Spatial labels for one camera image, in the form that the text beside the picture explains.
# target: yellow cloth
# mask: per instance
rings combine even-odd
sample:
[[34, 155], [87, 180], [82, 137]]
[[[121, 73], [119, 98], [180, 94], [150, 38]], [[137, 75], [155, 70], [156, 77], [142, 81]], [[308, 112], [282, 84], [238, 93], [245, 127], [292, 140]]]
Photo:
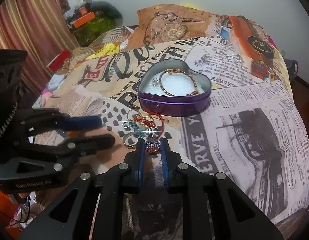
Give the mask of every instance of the yellow cloth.
[[118, 52], [119, 52], [119, 45], [115, 46], [113, 43], [108, 43], [102, 49], [98, 50], [95, 54], [90, 55], [86, 59], [103, 57], [105, 55], [110, 55]]

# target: bracelet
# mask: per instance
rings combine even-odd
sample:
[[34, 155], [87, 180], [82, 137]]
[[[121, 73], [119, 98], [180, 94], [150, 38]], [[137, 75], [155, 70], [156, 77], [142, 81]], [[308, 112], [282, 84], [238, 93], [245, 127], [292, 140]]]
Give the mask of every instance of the bracelet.
[[161, 87], [161, 89], [163, 90], [163, 92], [165, 92], [167, 95], [171, 96], [171, 97], [175, 97], [175, 95], [169, 93], [167, 90], [165, 90], [164, 86], [162, 85], [162, 76], [165, 74], [165, 73], [168, 73], [169, 75], [171, 75], [172, 73], [182, 73], [186, 76], [188, 76], [191, 81], [193, 82], [194, 84], [194, 87], [195, 87], [195, 90], [191, 93], [191, 94], [187, 94], [187, 96], [194, 96], [194, 95], [197, 95], [199, 94], [199, 90], [198, 90], [198, 86], [197, 86], [197, 83], [195, 82], [195, 80], [193, 79], [192, 76], [190, 76], [188, 73], [182, 71], [181, 69], [178, 69], [178, 68], [169, 68], [169, 69], [166, 69], [164, 72], [162, 72], [160, 74], [160, 77], [159, 77], [159, 85]]

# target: cable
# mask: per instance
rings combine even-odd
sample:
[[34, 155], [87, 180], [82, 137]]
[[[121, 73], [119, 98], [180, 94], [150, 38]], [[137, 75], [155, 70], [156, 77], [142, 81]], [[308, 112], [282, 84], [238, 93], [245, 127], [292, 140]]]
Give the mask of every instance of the cable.
[[14, 219], [14, 218], [9, 217], [7, 214], [3, 213], [1, 210], [0, 210], [0, 213], [1, 213], [2, 215], [6, 216], [7, 218], [9, 218], [10, 220], [16, 221], [16, 222], [18, 222], [18, 223], [20, 222], [19, 220], [16, 220], [16, 219]]
[[14, 225], [16, 225], [16, 224], [18, 224], [18, 223], [23, 224], [23, 223], [25, 223], [25, 222], [28, 221], [29, 216], [30, 216], [30, 197], [29, 197], [29, 196], [27, 197], [27, 200], [28, 200], [28, 214], [27, 214], [27, 217], [26, 217], [26, 219], [25, 219], [24, 221], [21, 221], [21, 220], [22, 220], [22, 211], [21, 211], [21, 218], [20, 218], [20, 220], [16, 220], [16, 219], [14, 219], [14, 218], [8, 216], [7, 214], [5, 214], [4, 212], [2, 212], [2, 211], [0, 210], [0, 213], [1, 213], [2, 215], [4, 215], [4, 216], [6, 216], [7, 218], [9, 218], [10, 220], [13, 220], [13, 221], [16, 222], [16, 223], [14, 223], [14, 224], [12, 224], [12, 225], [9, 225], [8, 227], [14, 226]]
[[23, 223], [25, 223], [25, 222], [28, 221], [29, 216], [30, 216], [30, 197], [29, 197], [29, 196], [27, 197], [27, 200], [28, 200], [28, 214], [27, 214], [27, 217], [25, 218], [25, 220], [24, 220], [23, 222], [21, 222], [21, 219], [22, 219], [22, 210], [21, 210], [21, 218], [20, 218], [20, 221], [14, 223], [14, 224], [12, 224], [12, 225], [9, 225], [8, 227], [14, 226], [14, 225], [16, 225], [16, 224], [18, 224], [18, 223], [23, 224]]

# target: curtain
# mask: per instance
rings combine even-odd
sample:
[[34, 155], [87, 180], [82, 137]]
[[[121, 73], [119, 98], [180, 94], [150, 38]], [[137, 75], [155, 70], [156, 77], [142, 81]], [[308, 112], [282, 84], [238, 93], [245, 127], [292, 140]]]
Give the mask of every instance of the curtain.
[[36, 94], [50, 80], [49, 62], [62, 50], [79, 47], [62, 6], [60, 0], [4, 0], [0, 6], [0, 49], [28, 51], [21, 79]]

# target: heart-shaped tin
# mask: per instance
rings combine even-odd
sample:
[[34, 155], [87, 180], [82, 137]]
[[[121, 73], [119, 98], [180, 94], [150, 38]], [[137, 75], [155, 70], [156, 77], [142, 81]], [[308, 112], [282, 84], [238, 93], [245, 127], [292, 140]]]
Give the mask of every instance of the heart-shaped tin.
[[[193, 77], [203, 89], [203, 93], [194, 96], [162, 96], [144, 92], [145, 86], [152, 77], [167, 69], [180, 69]], [[198, 114], [202, 112], [209, 104], [211, 93], [210, 79], [189, 68], [188, 64], [179, 59], [165, 59], [155, 63], [143, 76], [138, 86], [138, 98], [142, 110], [154, 112], [161, 115], [182, 117]]]

